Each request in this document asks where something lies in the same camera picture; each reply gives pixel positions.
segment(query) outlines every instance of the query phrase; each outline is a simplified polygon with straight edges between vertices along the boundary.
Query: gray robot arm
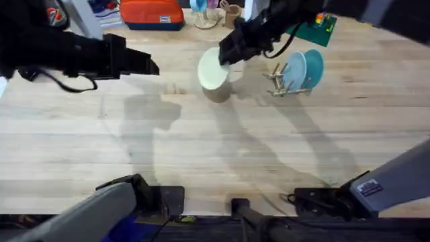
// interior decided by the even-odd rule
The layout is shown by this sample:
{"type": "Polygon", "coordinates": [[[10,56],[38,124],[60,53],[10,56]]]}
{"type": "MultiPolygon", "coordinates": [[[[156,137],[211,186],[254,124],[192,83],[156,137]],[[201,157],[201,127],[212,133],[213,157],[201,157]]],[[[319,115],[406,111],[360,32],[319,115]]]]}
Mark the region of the gray robot arm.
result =
{"type": "Polygon", "coordinates": [[[301,215],[376,218],[379,212],[430,196],[430,140],[340,188],[296,188],[288,202],[301,215]]]}

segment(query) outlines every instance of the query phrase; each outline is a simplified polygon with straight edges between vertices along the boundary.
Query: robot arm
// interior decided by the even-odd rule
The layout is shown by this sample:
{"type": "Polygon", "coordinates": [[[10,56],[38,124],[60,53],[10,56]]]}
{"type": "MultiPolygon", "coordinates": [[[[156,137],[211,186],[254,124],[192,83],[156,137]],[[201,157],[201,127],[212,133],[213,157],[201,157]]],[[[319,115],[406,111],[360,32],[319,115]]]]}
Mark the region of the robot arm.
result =
{"type": "Polygon", "coordinates": [[[428,44],[429,9],[430,2],[425,0],[271,0],[269,7],[256,11],[259,13],[255,18],[235,22],[234,31],[220,42],[219,61],[221,65],[231,65],[271,52],[273,42],[279,42],[290,26],[313,22],[317,13],[322,11],[352,17],[428,44]]]}
{"type": "Polygon", "coordinates": [[[4,0],[0,8],[0,75],[12,78],[21,67],[44,67],[69,77],[119,79],[131,73],[159,75],[147,53],[126,48],[126,39],[105,35],[103,40],[63,32],[69,22],[53,26],[48,4],[57,0],[4,0]]]}

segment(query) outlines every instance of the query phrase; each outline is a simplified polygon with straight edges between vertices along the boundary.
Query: sticker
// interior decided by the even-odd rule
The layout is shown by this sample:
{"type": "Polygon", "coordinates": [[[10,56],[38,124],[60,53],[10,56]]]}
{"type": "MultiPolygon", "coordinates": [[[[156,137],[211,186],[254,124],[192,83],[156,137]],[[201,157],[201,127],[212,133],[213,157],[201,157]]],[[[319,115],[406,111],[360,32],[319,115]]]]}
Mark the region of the sticker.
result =
{"type": "Polygon", "coordinates": [[[357,190],[361,192],[363,196],[370,196],[376,192],[382,191],[382,186],[375,179],[370,179],[365,183],[359,184],[357,190]]]}
{"type": "Polygon", "coordinates": [[[170,16],[160,16],[160,23],[170,23],[170,16]]]}

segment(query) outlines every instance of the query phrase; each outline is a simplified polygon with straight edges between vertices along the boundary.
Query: wood grain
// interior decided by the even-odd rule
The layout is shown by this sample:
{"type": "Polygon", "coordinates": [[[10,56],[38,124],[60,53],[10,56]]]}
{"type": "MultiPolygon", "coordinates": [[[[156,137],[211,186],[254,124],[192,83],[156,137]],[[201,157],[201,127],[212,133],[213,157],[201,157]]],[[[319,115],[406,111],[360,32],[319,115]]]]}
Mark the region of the wood grain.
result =
{"type": "MultiPolygon", "coordinates": [[[[238,63],[223,104],[204,96],[196,67],[230,30],[110,32],[151,53],[161,76],[74,95],[15,75],[0,101],[0,214],[59,213],[103,182],[141,173],[184,186],[186,214],[228,214],[240,196],[264,214],[293,215],[279,193],[340,186],[429,137],[430,49],[384,30],[340,19],[328,48],[296,39],[278,59],[238,63]],[[261,74],[311,48],[326,60],[322,83],[311,95],[269,96],[261,74]]],[[[424,199],[383,216],[430,216],[429,207],[424,199]]]]}

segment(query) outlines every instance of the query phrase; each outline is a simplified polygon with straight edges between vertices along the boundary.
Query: orange container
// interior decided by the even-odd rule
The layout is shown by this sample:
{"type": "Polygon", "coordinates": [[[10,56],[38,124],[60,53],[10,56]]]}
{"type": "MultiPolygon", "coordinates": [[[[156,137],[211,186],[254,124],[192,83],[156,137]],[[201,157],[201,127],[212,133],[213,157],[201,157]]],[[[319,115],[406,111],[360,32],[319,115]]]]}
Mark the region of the orange container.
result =
{"type": "Polygon", "coordinates": [[[122,20],[131,30],[180,30],[185,21],[176,0],[122,0],[122,20]]]}

